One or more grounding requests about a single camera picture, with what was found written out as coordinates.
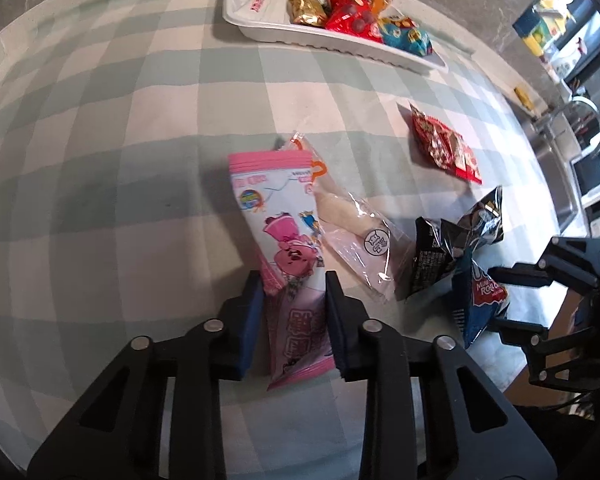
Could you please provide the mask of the dark blue snack bag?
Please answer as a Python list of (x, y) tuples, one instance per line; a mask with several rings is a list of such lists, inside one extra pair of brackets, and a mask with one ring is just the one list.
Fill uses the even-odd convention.
[(457, 260), (452, 276), (453, 318), (468, 349), (486, 330), (493, 318), (504, 314), (509, 306), (507, 289), (496, 283), (478, 265), (474, 254), (466, 249)]

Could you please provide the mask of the black foil snack bag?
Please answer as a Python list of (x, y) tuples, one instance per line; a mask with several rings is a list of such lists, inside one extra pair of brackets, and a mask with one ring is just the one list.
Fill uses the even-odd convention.
[(441, 281), (467, 252), (473, 254), (481, 247), (503, 240), (503, 187), (493, 188), (456, 222), (419, 217), (415, 226), (408, 296)]

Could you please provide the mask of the clear rice cake packet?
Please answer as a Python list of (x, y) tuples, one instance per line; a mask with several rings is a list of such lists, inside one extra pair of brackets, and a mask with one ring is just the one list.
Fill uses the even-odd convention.
[(317, 218), (327, 247), (377, 296), (390, 298), (407, 267), (411, 239), (367, 200), (333, 180), (303, 134), (294, 133), (283, 148), (311, 155)]

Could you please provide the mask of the red patterned snack packet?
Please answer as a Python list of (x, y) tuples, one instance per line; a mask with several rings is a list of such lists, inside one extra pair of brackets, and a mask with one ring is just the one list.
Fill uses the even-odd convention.
[(464, 138), (413, 104), (409, 107), (418, 146), (430, 162), (453, 177), (481, 184), (477, 157)]

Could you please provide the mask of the pink cartoon snack packet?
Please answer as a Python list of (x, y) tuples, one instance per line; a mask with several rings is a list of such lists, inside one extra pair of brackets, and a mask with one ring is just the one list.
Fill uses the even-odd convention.
[(228, 156), (231, 187), (257, 244), (274, 389), (332, 369), (326, 268), (312, 154), (278, 150)]

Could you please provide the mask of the blue yellow snack bag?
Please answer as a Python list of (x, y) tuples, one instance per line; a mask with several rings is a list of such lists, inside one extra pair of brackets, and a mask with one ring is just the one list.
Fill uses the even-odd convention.
[(425, 29), (420, 28), (411, 18), (381, 18), (378, 27), (382, 42), (411, 55), (423, 58), (433, 52), (431, 39)]

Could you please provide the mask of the red chocolate ball bag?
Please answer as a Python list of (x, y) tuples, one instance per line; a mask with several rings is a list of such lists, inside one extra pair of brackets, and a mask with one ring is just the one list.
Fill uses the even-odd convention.
[(377, 18), (367, 0), (327, 0), (329, 13), (325, 29), (357, 38), (379, 42), (382, 38)]

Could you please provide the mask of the gold wafer snack packet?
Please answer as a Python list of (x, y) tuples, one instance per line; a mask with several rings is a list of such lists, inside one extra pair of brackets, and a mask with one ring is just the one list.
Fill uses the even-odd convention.
[(287, 0), (291, 24), (324, 28), (327, 13), (319, 0)]

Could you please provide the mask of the steel sink faucet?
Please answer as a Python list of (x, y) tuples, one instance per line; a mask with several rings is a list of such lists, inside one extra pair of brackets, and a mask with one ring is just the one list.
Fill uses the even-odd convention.
[(565, 162), (600, 152), (600, 110), (590, 99), (573, 96), (534, 124), (538, 136)]

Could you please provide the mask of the green white checkered tablecloth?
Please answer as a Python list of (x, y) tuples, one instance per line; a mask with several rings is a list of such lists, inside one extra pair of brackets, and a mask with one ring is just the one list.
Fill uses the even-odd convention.
[[(483, 266), (534, 261), (558, 224), (507, 102), (466, 56), (420, 76), (258, 44), (222, 0), (88, 0), (0, 75), (0, 447), (25, 468), (130, 338), (185, 334), (257, 259), (227, 158), (306, 135), (333, 177), (406, 232), (503, 187)], [(482, 183), (420, 151), (411, 104), (458, 132)]]

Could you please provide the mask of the yellow sponge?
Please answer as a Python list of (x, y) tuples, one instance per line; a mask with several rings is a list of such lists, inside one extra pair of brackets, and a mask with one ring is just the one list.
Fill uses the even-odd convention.
[(525, 108), (529, 112), (535, 111), (534, 103), (531, 101), (530, 96), (528, 96), (528, 93), (524, 91), (524, 88), (517, 86), (514, 88), (514, 93), (516, 94), (516, 97), (520, 101), (520, 104), (523, 108)]

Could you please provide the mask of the white plastic tray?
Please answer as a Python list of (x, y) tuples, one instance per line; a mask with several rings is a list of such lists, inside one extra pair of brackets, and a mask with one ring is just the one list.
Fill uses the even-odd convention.
[(245, 37), (371, 58), (428, 75), (449, 70), (431, 38), (393, 0), (224, 0)]

